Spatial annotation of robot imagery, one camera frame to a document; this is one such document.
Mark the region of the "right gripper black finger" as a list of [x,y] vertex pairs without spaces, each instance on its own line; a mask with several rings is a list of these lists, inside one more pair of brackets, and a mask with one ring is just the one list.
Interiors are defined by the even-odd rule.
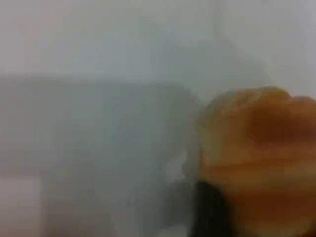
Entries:
[[231,209],[222,192],[204,181],[195,184],[193,237],[235,237]]

